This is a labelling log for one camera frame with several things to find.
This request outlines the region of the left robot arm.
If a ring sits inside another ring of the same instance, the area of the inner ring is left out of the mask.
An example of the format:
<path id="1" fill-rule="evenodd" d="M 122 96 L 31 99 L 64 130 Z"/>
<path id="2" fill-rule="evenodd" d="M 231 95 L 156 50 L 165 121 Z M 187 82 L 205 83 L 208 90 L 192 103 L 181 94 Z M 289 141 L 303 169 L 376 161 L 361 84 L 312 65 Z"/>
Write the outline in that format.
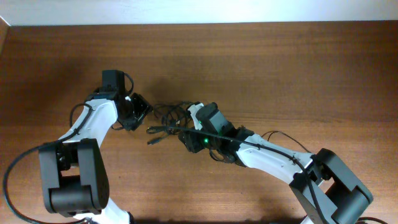
<path id="1" fill-rule="evenodd" d="M 58 141 L 39 149 L 44 206 L 49 213 L 88 223 L 134 223 L 134 217 L 109 197 L 109 181 L 100 146 L 114 123 L 135 131 L 152 111 L 132 88 L 130 76 L 104 70 L 102 85 L 83 102 L 78 119 Z"/>

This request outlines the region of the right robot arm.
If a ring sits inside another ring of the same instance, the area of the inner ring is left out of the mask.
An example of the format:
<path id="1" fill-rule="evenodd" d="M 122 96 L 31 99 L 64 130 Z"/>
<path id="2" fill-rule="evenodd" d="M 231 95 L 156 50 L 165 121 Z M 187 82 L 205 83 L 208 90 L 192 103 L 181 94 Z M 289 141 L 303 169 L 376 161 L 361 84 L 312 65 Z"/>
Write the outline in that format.
<path id="1" fill-rule="evenodd" d="M 187 109 L 193 127 L 179 134 L 188 151 L 216 151 L 220 162 L 261 170 L 285 182 L 305 210 L 303 223 L 356 223 L 373 195 L 331 150 L 297 152 L 244 127 L 235 128 L 216 103 Z"/>

